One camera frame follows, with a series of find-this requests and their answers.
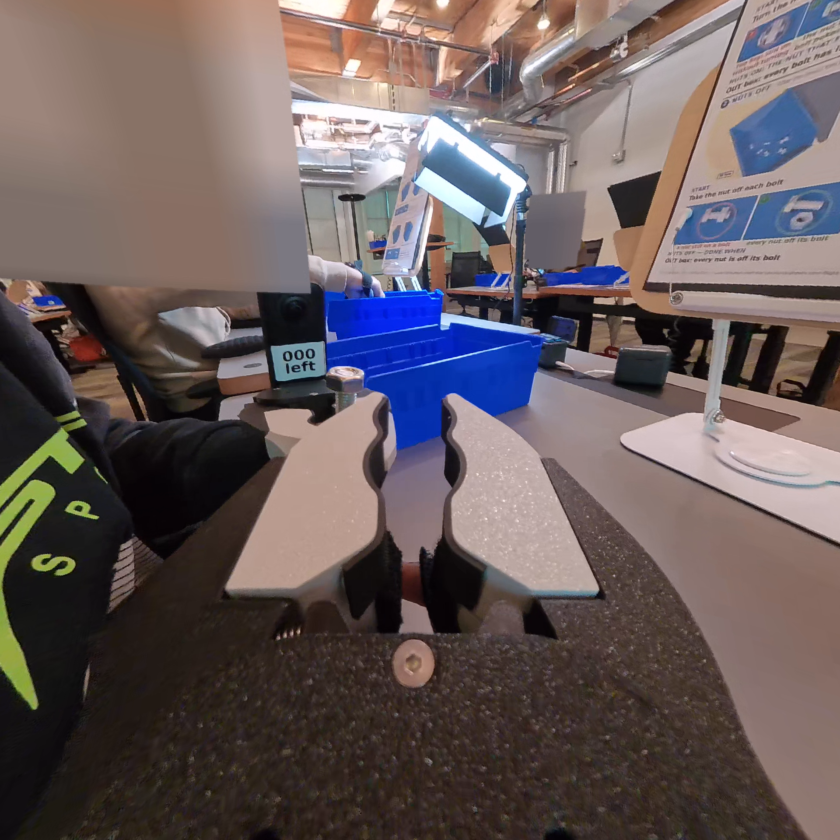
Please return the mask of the black floor lamp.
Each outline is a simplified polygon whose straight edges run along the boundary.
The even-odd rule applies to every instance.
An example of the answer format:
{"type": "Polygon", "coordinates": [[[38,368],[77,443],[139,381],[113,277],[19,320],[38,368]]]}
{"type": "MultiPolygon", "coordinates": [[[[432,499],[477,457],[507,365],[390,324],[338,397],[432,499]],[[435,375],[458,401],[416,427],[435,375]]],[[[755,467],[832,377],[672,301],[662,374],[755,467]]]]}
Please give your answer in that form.
{"type": "Polygon", "coordinates": [[[362,268],[364,262],[362,259],[358,205],[364,201],[364,195],[357,192],[342,192],[338,198],[342,204],[345,219],[349,219],[349,222],[345,221],[345,227],[347,235],[352,235],[350,252],[355,258],[353,262],[356,268],[362,268]]]}

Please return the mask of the person's black printed shirt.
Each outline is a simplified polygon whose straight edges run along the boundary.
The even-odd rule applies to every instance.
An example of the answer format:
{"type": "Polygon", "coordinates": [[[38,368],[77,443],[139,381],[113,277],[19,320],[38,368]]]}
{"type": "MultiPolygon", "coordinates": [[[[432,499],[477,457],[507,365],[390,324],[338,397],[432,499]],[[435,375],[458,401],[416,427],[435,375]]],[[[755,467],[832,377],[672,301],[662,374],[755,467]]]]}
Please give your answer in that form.
{"type": "Polygon", "coordinates": [[[77,722],[133,529],[67,372],[5,296],[1,321],[1,824],[12,838],[77,722]]]}

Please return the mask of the small black box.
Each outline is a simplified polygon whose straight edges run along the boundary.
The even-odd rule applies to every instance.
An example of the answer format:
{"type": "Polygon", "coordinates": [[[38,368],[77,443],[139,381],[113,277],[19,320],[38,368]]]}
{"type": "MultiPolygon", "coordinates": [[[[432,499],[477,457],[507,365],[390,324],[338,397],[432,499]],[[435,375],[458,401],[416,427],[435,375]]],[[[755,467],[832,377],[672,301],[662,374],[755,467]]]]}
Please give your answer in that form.
{"type": "Polygon", "coordinates": [[[664,345],[623,347],[617,352],[612,381],[615,385],[648,391],[664,388],[673,355],[664,345]]]}

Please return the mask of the row of blue bins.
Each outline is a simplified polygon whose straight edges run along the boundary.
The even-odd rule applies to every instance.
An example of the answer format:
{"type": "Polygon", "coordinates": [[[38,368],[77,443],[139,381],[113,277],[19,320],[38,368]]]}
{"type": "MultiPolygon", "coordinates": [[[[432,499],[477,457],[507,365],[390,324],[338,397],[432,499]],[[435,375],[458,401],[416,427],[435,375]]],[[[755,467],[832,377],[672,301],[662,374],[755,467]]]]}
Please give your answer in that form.
{"type": "MultiPolygon", "coordinates": [[[[538,272],[524,275],[524,282],[535,287],[628,287],[629,272],[619,266],[591,266],[564,272],[538,272]]],[[[475,278],[475,286],[483,288],[512,287],[511,273],[489,272],[475,278]]]]}

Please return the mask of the studio light on stand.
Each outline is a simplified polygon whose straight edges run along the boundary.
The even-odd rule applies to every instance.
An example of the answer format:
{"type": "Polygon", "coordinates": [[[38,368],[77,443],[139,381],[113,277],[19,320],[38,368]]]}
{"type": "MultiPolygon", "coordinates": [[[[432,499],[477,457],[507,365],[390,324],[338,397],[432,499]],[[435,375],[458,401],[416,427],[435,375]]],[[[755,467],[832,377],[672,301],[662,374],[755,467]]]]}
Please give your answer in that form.
{"type": "Polygon", "coordinates": [[[429,117],[417,150],[415,184],[467,217],[482,234],[490,228],[504,227],[514,214],[511,323],[520,326],[524,235],[532,196],[529,175],[446,115],[429,117]]]}

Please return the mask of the wooden office desk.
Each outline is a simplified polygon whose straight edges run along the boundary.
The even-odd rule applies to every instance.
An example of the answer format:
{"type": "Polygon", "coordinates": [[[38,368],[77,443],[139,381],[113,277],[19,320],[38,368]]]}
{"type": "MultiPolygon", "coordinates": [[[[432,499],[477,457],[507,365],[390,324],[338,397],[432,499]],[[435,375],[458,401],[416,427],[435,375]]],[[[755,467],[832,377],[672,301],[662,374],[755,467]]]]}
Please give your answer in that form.
{"type": "Polygon", "coordinates": [[[526,288],[519,297],[507,288],[457,287],[444,294],[463,308],[477,308],[479,317],[488,320],[489,312],[511,316],[511,323],[520,325],[522,315],[532,318],[533,327],[546,333],[554,316],[573,317],[577,321],[574,348],[589,351],[594,315],[607,314],[611,301],[630,301],[632,292],[626,287],[590,287],[566,285],[526,288]]]}

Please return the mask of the printed poster banner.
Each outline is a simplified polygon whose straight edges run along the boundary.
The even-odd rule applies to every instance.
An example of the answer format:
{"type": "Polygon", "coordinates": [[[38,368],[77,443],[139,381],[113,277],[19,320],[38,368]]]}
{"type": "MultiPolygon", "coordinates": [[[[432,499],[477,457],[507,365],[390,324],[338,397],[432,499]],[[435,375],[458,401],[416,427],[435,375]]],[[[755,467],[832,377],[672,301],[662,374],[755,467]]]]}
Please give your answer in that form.
{"type": "Polygon", "coordinates": [[[420,166],[417,146],[415,140],[408,149],[395,199],[381,267],[387,277],[416,277],[426,254],[434,200],[415,183],[420,166]]]}

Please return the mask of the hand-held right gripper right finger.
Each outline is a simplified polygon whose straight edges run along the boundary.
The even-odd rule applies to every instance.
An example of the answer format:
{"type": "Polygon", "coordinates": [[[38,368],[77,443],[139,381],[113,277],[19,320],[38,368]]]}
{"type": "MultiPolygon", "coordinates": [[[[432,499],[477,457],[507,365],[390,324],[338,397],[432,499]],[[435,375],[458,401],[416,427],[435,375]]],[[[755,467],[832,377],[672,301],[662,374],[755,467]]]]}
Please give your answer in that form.
{"type": "Polygon", "coordinates": [[[442,401],[442,535],[431,553],[434,626],[549,626],[544,602],[602,589],[548,467],[463,396],[442,401]]]}

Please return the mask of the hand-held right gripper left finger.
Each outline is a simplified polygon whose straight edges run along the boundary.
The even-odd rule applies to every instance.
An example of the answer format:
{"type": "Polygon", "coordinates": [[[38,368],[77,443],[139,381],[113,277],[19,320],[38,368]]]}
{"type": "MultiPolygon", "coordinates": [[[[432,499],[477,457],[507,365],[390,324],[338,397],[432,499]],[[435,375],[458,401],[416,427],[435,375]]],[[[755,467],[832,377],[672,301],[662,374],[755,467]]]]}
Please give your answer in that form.
{"type": "Polygon", "coordinates": [[[232,605],[325,614],[338,628],[398,628],[398,550],[382,486],[396,453],[386,396],[367,392],[289,453],[227,582],[232,605]]]}

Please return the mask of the blue plastic bin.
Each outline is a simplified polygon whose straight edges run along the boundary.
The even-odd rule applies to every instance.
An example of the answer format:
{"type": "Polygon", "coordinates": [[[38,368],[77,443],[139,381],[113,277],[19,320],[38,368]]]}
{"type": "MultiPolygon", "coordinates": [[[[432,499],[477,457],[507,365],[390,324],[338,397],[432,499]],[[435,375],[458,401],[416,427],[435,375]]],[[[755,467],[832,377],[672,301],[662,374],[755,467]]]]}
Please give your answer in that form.
{"type": "Polygon", "coordinates": [[[444,293],[435,291],[387,292],[384,297],[346,298],[329,292],[327,329],[337,340],[438,326],[444,293]]]}

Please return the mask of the sign on white stand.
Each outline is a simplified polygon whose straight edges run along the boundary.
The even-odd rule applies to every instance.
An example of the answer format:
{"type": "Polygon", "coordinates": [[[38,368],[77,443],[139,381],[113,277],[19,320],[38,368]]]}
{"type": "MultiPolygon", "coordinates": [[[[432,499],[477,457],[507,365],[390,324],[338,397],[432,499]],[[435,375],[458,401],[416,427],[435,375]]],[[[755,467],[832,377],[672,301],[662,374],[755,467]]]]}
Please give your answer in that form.
{"type": "Polygon", "coordinates": [[[839,3],[745,2],[680,115],[629,270],[649,312],[712,320],[701,413],[622,445],[838,543],[838,452],[727,419],[733,322],[838,330],[839,3]]]}

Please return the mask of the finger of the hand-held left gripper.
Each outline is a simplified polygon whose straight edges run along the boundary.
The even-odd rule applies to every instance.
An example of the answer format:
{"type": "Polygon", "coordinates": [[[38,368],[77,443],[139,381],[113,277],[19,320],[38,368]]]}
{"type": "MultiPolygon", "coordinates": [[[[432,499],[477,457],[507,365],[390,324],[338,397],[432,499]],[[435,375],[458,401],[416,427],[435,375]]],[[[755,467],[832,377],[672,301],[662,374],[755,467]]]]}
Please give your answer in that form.
{"type": "Polygon", "coordinates": [[[317,426],[314,412],[307,408],[277,408],[267,411],[266,452],[289,455],[292,449],[317,426]]]}

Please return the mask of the person's left forearm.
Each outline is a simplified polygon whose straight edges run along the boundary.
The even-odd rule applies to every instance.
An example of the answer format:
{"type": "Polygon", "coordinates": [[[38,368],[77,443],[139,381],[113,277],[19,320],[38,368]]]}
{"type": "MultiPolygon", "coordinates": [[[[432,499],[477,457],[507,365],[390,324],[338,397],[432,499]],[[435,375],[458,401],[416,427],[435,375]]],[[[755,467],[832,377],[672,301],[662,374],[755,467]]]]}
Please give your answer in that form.
{"type": "Polygon", "coordinates": [[[71,436],[164,559],[269,462],[265,433],[242,421],[129,421],[82,396],[77,409],[85,424],[71,436]]]}

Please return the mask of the blue plastic box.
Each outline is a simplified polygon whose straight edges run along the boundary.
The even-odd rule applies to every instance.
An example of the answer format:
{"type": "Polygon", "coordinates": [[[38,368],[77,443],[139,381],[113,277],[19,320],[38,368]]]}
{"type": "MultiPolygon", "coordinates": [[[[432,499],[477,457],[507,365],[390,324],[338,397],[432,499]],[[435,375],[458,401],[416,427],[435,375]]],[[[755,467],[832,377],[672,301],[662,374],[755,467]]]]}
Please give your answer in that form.
{"type": "Polygon", "coordinates": [[[336,340],[327,362],[362,370],[366,388],[388,398],[401,450],[441,434],[447,395],[492,416],[529,404],[542,346],[539,334],[455,323],[336,340]]]}

